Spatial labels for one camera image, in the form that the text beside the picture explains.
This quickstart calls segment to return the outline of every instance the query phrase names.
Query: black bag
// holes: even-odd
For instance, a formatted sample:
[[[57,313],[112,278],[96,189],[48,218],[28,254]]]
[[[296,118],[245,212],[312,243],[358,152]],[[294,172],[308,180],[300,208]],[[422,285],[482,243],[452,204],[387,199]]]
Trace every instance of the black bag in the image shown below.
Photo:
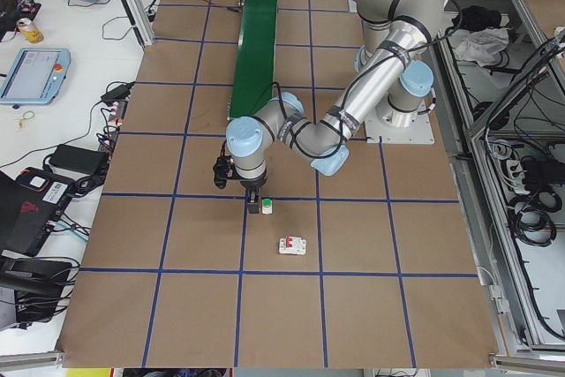
[[[498,11],[489,11],[482,6],[469,6],[461,11],[463,20],[461,26],[463,30],[482,31],[489,27],[500,28],[502,16]],[[459,22],[459,15],[452,19],[456,26]]]

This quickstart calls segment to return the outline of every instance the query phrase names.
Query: white desk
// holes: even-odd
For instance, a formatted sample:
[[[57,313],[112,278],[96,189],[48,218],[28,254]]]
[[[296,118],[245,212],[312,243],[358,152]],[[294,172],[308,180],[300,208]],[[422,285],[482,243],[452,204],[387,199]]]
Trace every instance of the white desk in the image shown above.
[[[34,45],[40,48],[67,48],[71,52],[71,65],[59,95],[48,106],[0,107],[0,165],[12,162],[30,150],[64,143],[87,132],[89,110],[100,100],[111,81],[134,81],[139,69],[143,49],[131,31],[122,41],[102,39],[102,24],[124,16],[120,0],[89,8],[69,7],[67,0],[35,0],[41,3],[35,23],[45,39]],[[149,5],[152,0],[142,0]],[[71,0],[71,4],[83,4]],[[129,28],[127,19],[113,21],[106,30],[107,37],[119,37]],[[31,47],[22,34],[13,40],[0,43],[0,72],[7,73],[21,48]],[[31,110],[34,118],[25,121],[19,129],[22,114]],[[99,108],[93,111],[92,130],[83,139],[72,142],[74,146],[96,149],[95,134],[102,128]],[[16,177],[25,167],[41,167],[49,151],[34,153],[22,161],[2,168]],[[89,226],[100,198],[98,189],[84,199],[74,200],[67,213],[76,221]],[[71,256],[81,260],[85,243],[65,232],[52,235],[38,256]],[[8,329],[0,332],[0,355],[52,351],[64,319],[59,314],[50,323],[35,323],[28,330]]]

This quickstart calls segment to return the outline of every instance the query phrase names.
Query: white cloth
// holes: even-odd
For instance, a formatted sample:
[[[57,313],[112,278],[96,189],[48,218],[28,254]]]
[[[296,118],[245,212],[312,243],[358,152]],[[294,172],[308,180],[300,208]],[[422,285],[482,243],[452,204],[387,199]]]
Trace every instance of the white cloth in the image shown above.
[[[501,60],[499,52],[509,45],[509,32],[506,28],[487,28],[470,33],[456,47],[456,58],[474,61],[479,66],[498,64]]]

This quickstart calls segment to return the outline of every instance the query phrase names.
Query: screen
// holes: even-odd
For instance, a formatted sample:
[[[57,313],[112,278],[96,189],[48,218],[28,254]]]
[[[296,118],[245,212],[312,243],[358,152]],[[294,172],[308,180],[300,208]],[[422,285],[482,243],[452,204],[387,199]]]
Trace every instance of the screen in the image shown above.
[[[22,55],[4,92],[5,99],[40,99],[49,83],[56,50],[28,51]]]

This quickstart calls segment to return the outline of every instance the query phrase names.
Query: blue tape line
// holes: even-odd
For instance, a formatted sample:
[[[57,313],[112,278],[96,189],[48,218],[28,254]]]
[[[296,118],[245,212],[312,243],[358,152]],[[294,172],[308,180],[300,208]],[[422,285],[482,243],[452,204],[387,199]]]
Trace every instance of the blue tape line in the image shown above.
[[[89,273],[215,274],[215,275],[323,275],[343,277],[478,278],[475,273],[373,273],[362,271],[276,271],[261,269],[104,268],[80,267]]]
[[[225,44],[225,45],[231,45],[231,46],[237,46],[238,42],[237,41],[215,41],[215,40],[204,40],[204,41],[198,41],[198,40],[194,40],[194,39],[183,39],[183,38],[177,38],[177,37],[155,37],[156,40],[161,40],[161,41],[180,41],[182,43],[201,43],[201,44]],[[324,48],[324,49],[346,49],[346,50],[357,50],[359,49],[359,46],[343,46],[343,45],[333,45],[333,44],[297,44],[297,43],[276,43],[276,46],[281,46],[281,47],[285,47],[285,48],[308,48],[308,47],[314,47],[314,48]]]
[[[202,41],[204,41],[205,37],[206,37],[206,30],[207,30],[207,23],[208,23],[208,17],[210,15],[210,10],[208,8],[207,13],[206,13],[206,20],[204,23],[204,29],[202,31]],[[202,50],[204,48],[204,43],[202,42],[200,44],[200,51],[199,51],[199,56],[198,56],[198,62],[197,62],[197,66],[196,66],[196,70],[194,72],[194,77],[193,77],[193,83],[196,83],[196,80],[198,78],[198,73],[200,70],[200,59],[202,58]],[[192,104],[194,102],[194,91],[196,90],[196,86],[195,84],[192,85],[192,96],[191,96],[191,102],[188,108],[188,113],[186,115],[186,122],[185,122],[185,133],[188,132],[188,125],[190,122],[190,116],[191,116],[191,112],[192,112]],[[144,349],[144,354],[143,354],[143,361],[141,363],[141,367],[145,368],[147,365],[147,355],[149,353],[149,346],[151,344],[151,335],[153,333],[153,323],[154,323],[154,314],[155,314],[155,310],[156,310],[156,306],[157,306],[157,299],[159,297],[159,289],[160,289],[160,285],[161,285],[161,272],[163,269],[163,264],[165,261],[165,254],[167,252],[167,244],[169,242],[169,234],[170,234],[170,225],[172,222],[172,216],[173,216],[173,212],[174,212],[174,208],[175,208],[175,195],[177,194],[177,190],[178,190],[178,183],[180,181],[180,175],[181,175],[181,170],[183,167],[183,158],[185,156],[185,148],[186,148],[186,136],[183,137],[183,143],[180,149],[180,154],[179,154],[179,158],[178,158],[178,165],[177,165],[177,175],[175,177],[175,185],[173,188],[173,196],[172,196],[172,201],[170,202],[170,209],[169,209],[169,218],[167,221],[167,228],[165,230],[165,237],[163,239],[163,243],[162,243],[162,250],[161,250],[161,261],[159,264],[159,273],[157,275],[157,283],[155,285],[155,292],[154,292],[154,299],[153,299],[153,304],[152,304],[152,309],[151,309],[151,316],[149,319],[149,325],[148,325],[148,329],[147,329],[147,339],[146,339],[146,344],[145,344],[145,349]]]
[[[314,116],[316,116],[316,101],[314,96],[314,87],[316,81],[314,77],[314,54],[313,54],[313,24],[312,24],[312,0],[308,0],[308,37],[310,48],[310,79],[312,83],[312,102]],[[329,367],[328,358],[328,332],[326,329],[326,296],[324,291],[324,259],[323,259],[323,245],[321,239],[321,217],[320,217],[320,174],[314,171],[316,181],[316,220],[318,225],[318,265],[320,268],[320,319],[321,319],[321,341],[322,341],[322,355],[324,358],[324,368]]]
[[[147,338],[145,348],[143,349],[143,359],[141,367],[145,368],[147,365],[147,356],[149,355],[149,345],[151,344],[151,335],[153,334],[153,322],[155,318],[155,311],[157,309],[157,299],[159,298],[159,288],[161,287],[161,273],[157,273],[157,281],[155,283],[155,291],[153,294],[153,303],[151,305],[151,315],[149,315],[149,322],[147,324]]]
[[[150,84],[154,86],[192,86],[194,83],[175,83],[173,81],[136,81],[135,84]]]
[[[127,132],[121,131],[120,134],[128,134],[131,136],[186,136],[186,137],[209,137],[209,138],[216,138],[216,139],[225,139],[225,134],[213,134],[213,133],[204,133],[199,134],[195,132]]]
[[[140,197],[140,198],[187,198],[187,199],[233,199],[241,200],[244,195],[229,194],[168,194],[168,193],[142,193],[142,192],[103,192],[102,196],[113,197]],[[314,198],[314,197],[292,197],[274,196],[270,198],[277,201],[314,201],[320,202],[343,202],[343,203],[434,203],[434,204],[456,204],[459,200],[426,200],[426,199],[356,199],[356,198]]]
[[[388,178],[387,178],[387,164],[385,161],[384,149],[382,148],[382,138],[379,137],[379,153],[380,153],[380,164],[382,166],[382,176],[384,179],[385,193],[387,195],[387,209],[388,209],[388,220],[390,222],[390,233],[392,235],[393,247],[395,249],[395,260],[396,269],[398,270],[398,283],[400,287],[400,298],[403,303],[403,313],[404,313],[404,323],[406,325],[406,336],[408,337],[408,347],[410,349],[410,356],[412,362],[412,368],[417,368],[416,365],[416,353],[414,352],[414,342],[412,341],[412,333],[410,328],[410,320],[408,317],[408,306],[406,305],[406,293],[404,292],[402,269],[400,266],[400,255],[398,253],[398,244],[396,242],[396,232],[395,232],[395,220],[392,213],[392,203],[390,202],[390,191],[388,189]]]
[[[167,8],[207,8],[207,4],[167,4],[167,3],[160,3],[159,7],[162,6]],[[211,6],[212,8],[222,9],[221,6]],[[301,12],[349,12],[349,9],[304,9],[304,8],[279,8],[279,11],[301,11]],[[226,41],[207,41],[207,42],[217,42],[222,43]]]
[[[239,329],[241,327],[241,302],[244,286],[244,262],[245,262],[245,236],[247,232],[247,200],[244,202],[243,225],[241,226],[241,250],[239,252],[239,279],[237,281],[237,310],[236,310],[236,341],[233,353],[233,366],[239,362]]]

